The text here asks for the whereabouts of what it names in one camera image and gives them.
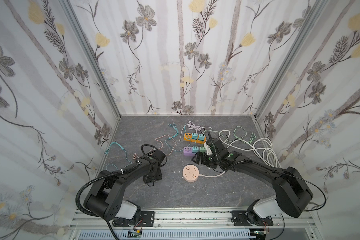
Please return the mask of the purple power strip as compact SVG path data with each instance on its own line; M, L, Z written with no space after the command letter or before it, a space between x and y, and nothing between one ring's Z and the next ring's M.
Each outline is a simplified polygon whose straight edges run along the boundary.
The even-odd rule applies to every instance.
M196 153L200 152L199 151L200 147L197 146L193 146L193 147L184 147L183 148L183 155L187 156L187 157L192 157L194 156Z

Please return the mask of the pink round power strip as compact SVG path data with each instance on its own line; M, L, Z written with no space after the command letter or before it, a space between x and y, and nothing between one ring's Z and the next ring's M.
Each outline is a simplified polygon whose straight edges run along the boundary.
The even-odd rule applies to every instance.
M195 165L186 165L183 168L182 174L183 179L189 183L195 182L200 176L199 169Z

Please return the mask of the orange power strip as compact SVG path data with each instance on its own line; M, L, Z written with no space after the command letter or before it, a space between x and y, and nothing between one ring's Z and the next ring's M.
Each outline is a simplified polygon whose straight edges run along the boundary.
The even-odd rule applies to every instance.
M203 145L206 142L206 136L198 133L185 133L184 140Z

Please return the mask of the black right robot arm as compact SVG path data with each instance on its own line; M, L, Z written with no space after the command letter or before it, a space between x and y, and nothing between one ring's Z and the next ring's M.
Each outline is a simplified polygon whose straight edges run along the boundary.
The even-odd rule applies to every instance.
M207 146L211 154L197 152L192 161L197 165L210 168L220 167L224 173L229 171L249 175L273 188L275 194L263 200L255 200L246 210L245 221L250 225L258 225L273 215L286 214L299 218L313 193L298 170L271 167L252 160L244 154L229 152L221 140L208 140Z

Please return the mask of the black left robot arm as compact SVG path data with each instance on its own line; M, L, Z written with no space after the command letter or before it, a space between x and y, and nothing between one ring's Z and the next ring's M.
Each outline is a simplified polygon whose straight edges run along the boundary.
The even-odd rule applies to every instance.
M137 223L140 221L141 208L124 200L127 187L142 178L149 187L163 177L161 167L168 158L160 150L143 153L135 163L126 169L109 172L104 170L84 184L76 195L77 208L84 214L99 217L107 222L125 219Z

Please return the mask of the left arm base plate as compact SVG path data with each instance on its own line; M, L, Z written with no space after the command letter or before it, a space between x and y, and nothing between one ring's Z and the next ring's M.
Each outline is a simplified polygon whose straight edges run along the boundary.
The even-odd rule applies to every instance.
M116 218L113 220L113 227L153 227L155 220L154 211L137 211L131 218Z

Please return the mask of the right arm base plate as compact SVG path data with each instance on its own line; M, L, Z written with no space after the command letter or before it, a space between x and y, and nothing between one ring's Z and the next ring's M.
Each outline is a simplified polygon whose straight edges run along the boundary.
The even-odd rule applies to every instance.
M274 225L271 217L261 219L255 213L247 211L231 211L231 222L235 227L271 227Z

